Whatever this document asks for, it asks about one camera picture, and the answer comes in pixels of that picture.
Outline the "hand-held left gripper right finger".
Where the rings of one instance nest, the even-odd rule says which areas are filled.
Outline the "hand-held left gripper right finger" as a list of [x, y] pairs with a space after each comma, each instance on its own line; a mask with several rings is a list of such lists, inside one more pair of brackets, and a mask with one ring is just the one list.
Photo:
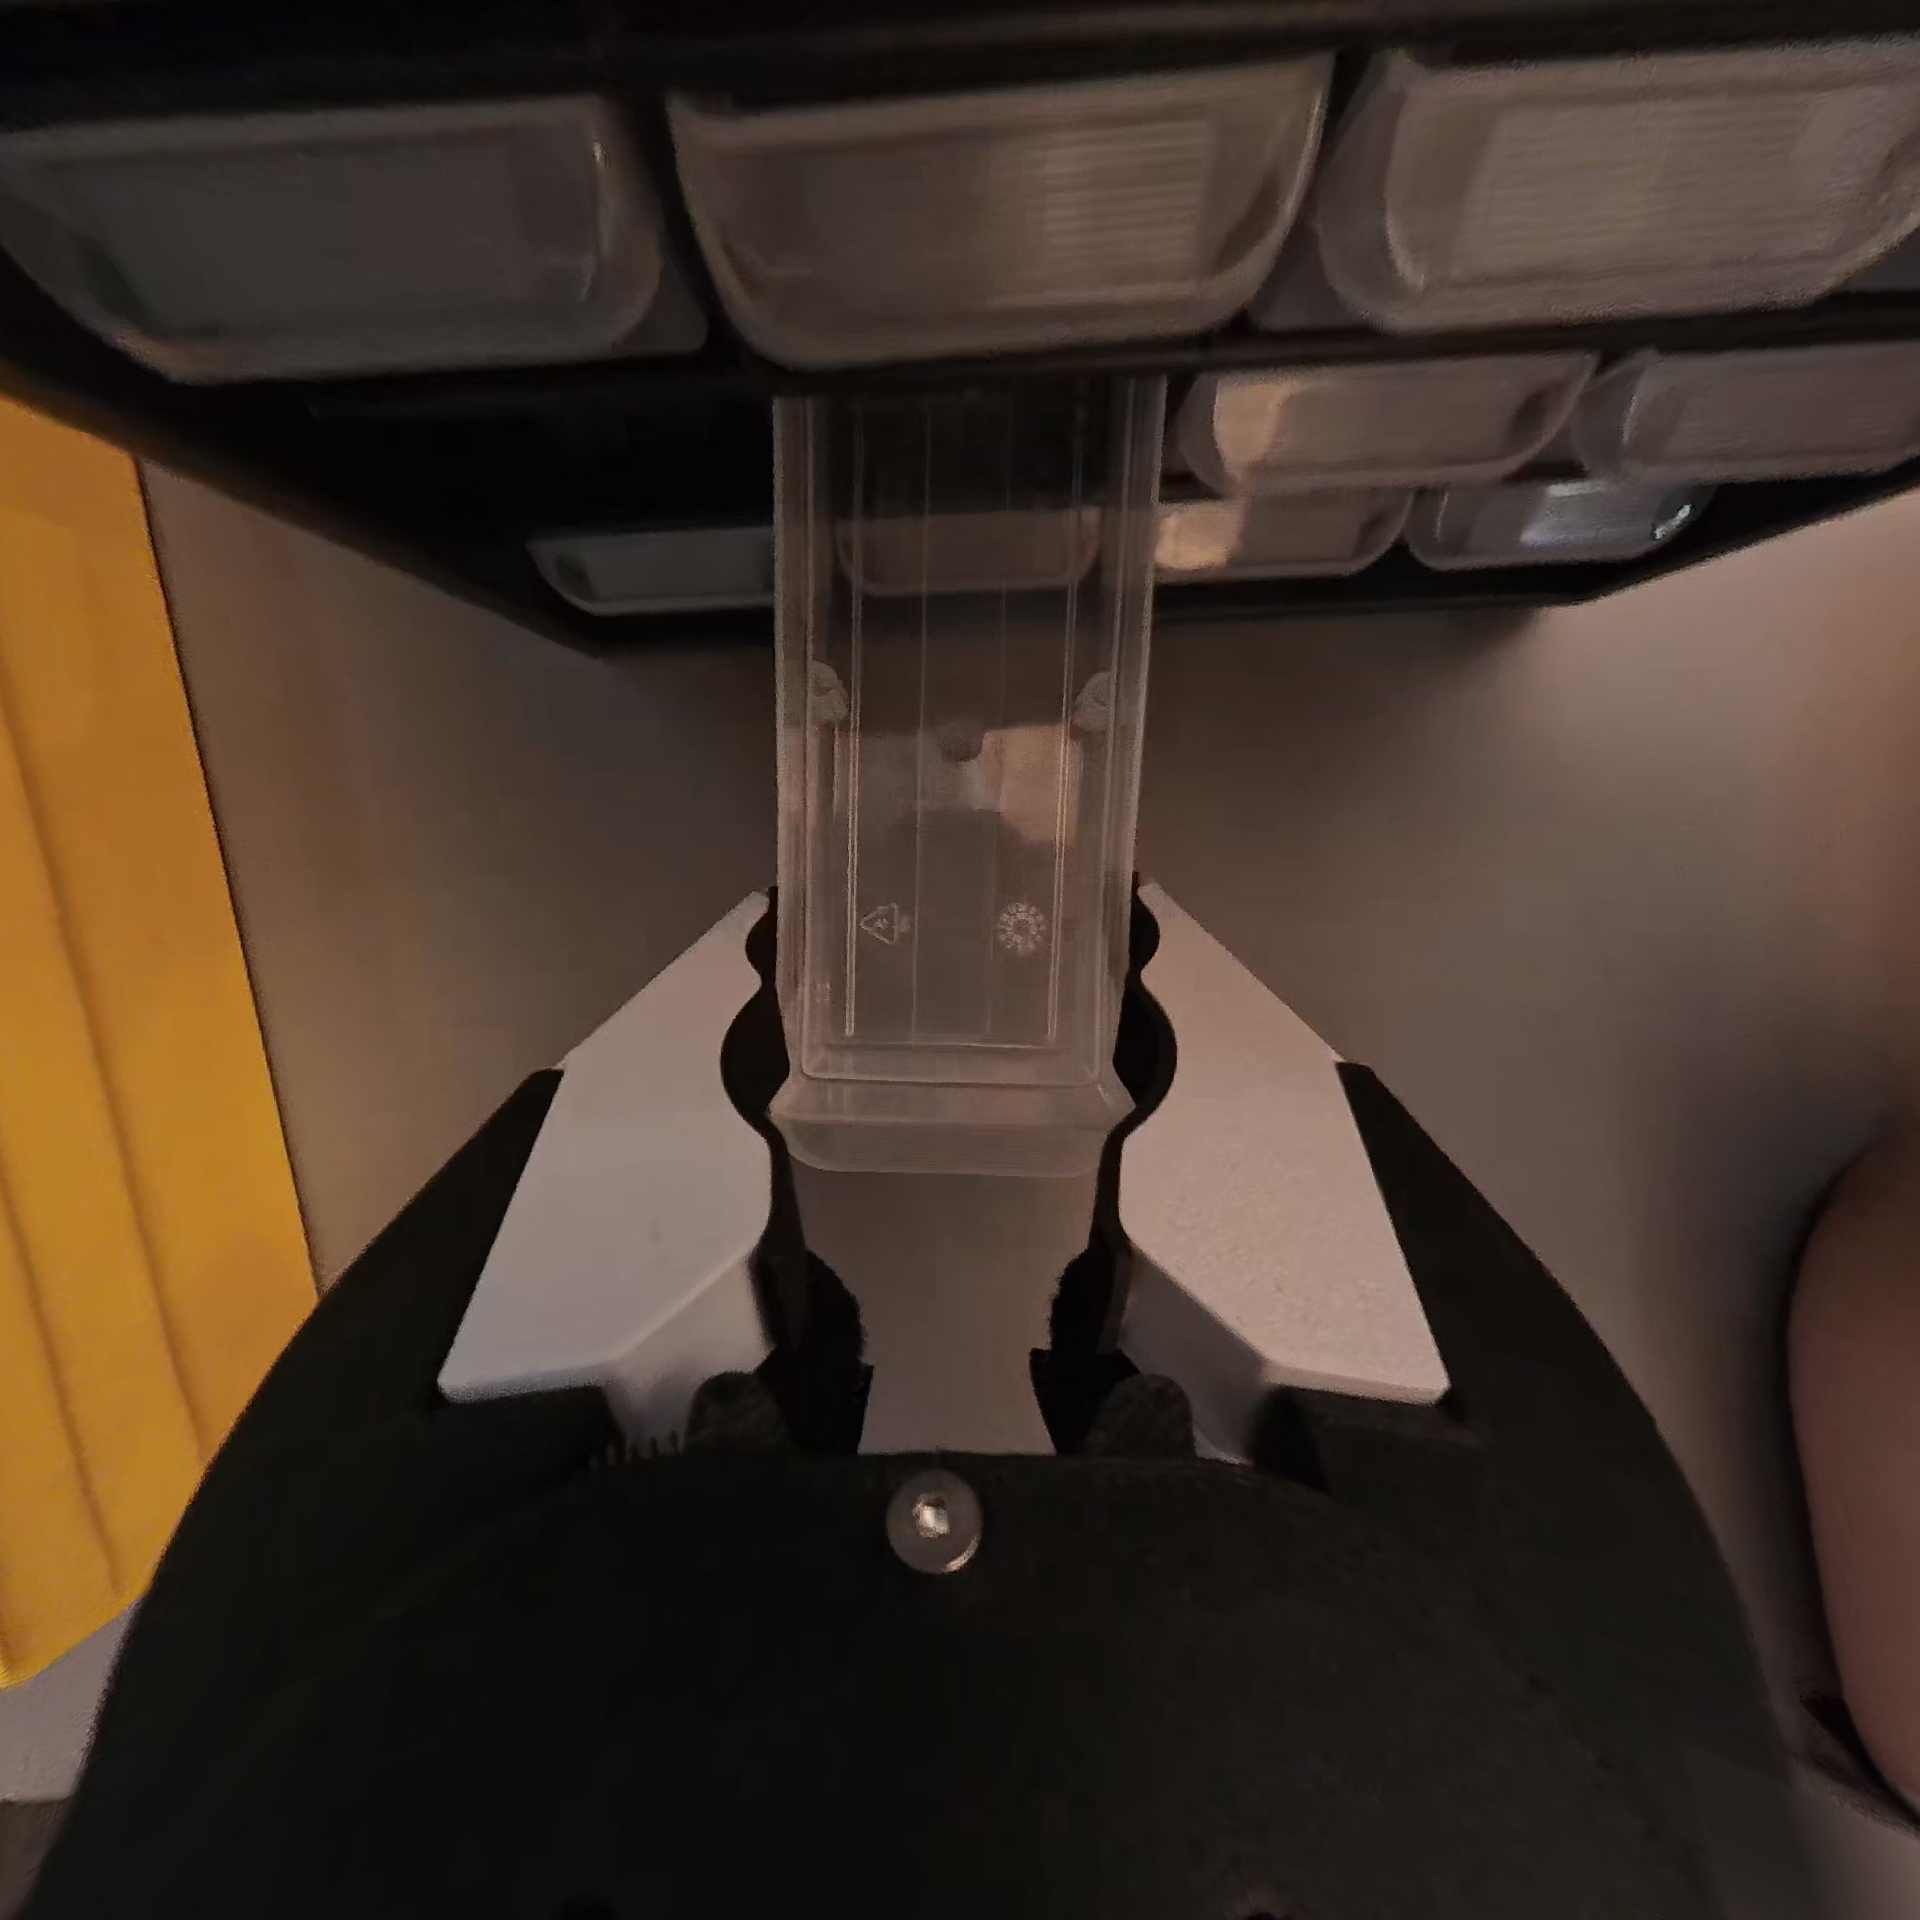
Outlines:
[[1051, 1446], [1090, 1451], [1145, 1377], [1184, 1394], [1213, 1457], [1260, 1457], [1309, 1407], [1442, 1407], [1344, 1060], [1156, 883], [1136, 887], [1113, 1062], [1134, 1108], [1029, 1358]]

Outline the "clear plastic drawer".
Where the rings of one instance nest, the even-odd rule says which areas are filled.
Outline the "clear plastic drawer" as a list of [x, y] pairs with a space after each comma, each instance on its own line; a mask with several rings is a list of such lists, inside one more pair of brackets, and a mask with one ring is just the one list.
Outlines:
[[834, 1173], [1074, 1177], [1134, 1108], [1165, 381], [776, 406], [771, 1118]]

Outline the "yellow plastic bin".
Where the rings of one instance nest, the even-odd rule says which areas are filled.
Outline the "yellow plastic bin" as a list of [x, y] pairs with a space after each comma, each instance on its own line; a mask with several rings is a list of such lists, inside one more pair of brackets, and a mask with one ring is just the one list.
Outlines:
[[139, 471], [4, 399], [4, 1689], [148, 1588], [315, 1300]]

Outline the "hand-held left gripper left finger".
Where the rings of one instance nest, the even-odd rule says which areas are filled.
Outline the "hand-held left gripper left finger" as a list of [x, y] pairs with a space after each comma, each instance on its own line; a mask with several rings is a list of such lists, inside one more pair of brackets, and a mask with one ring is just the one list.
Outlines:
[[808, 1249], [771, 1116], [776, 909], [748, 897], [565, 1058], [440, 1370], [445, 1402], [580, 1387], [666, 1454], [708, 1380], [754, 1377], [798, 1449], [858, 1451], [859, 1311]]

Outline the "rows of small translucent drawers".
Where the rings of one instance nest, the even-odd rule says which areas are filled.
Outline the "rows of small translucent drawers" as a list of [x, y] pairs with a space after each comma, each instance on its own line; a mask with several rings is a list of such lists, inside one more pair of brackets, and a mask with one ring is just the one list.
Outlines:
[[[1421, 47], [1394, 46], [1380, 57]], [[1254, 182], [1179, 199], [1141, 159], [1080, 182], [1074, 100], [1089, 86], [1248, 79], [1254, 121], [1277, 124], [1272, 66], [1333, 54], [1176, 66], [1160, 75], [973, 86], [762, 105], [666, 99], [675, 187], [706, 278], [738, 340], [808, 375], [994, 361], [1093, 346], [1190, 342], [1245, 318], [1173, 311], [1258, 263], [1264, 186], [1305, 181], [1301, 159], [1254, 159]], [[809, 186], [768, 182], [800, 215], [776, 266], [825, 268], [828, 346], [773, 342], [756, 306], [720, 283], [720, 243], [688, 206], [670, 108], [720, 118], [905, 108], [881, 155], [852, 163], [851, 212], [814, 220]], [[230, 118], [4, 133], [4, 259], [61, 311], [139, 366], [188, 387], [572, 366], [688, 353], [704, 338], [672, 268], [664, 189], [621, 109], [594, 93], [388, 109], [250, 113]]]

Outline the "person's right forearm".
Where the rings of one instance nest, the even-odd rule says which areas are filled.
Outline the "person's right forearm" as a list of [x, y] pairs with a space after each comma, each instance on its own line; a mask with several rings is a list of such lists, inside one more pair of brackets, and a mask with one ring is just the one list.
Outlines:
[[1840, 1700], [1876, 1774], [1916, 1807], [1916, 1135], [1875, 1145], [1819, 1212], [1793, 1286], [1787, 1391]]

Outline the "black storage cabinet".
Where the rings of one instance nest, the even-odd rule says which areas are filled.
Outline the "black storage cabinet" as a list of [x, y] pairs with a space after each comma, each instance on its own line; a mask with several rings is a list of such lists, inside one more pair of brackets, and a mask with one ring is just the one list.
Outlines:
[[588, 615], [528, 542], [773, 514], [773, 397], [872, 381], [1242, 371], [1251, 323], [994, 361], [808, 375], [738, 340], [690, 234], [672, 92], [746, 105], [1160, 75], [1333, 54], [1334, 95], [1394, 46], [1475, 62], [1640, 57], [1916, 33], [1916, 4], [4, 4], [4, 133], [250, 113], [594, 93], [664, 189], [688, 353], [188, 387], [72, 319], [4, 259], [4, 395], [337, 537], [589, 655], [666, 615]]

